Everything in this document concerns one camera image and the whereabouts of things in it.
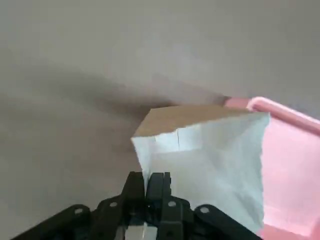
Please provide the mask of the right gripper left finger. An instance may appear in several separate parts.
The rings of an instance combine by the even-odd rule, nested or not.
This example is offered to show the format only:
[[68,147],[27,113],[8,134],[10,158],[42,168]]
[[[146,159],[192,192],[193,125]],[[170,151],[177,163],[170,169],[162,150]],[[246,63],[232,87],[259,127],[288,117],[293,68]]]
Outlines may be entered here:
[[141,172],[131,171],[121,194],[102,200],[95,210],[74,204],[15,236],[15,240],[115,240],[131,209],[144,208]]

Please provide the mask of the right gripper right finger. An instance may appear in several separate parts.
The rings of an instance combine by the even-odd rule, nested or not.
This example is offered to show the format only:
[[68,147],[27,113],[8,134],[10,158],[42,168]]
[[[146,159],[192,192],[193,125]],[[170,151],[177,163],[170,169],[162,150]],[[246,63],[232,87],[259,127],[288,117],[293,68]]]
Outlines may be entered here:
[[260,240],[261,237],[213,205],[195,209],[172,195],[169,172],[152,173],[146,190],[146,222],[157,240]]

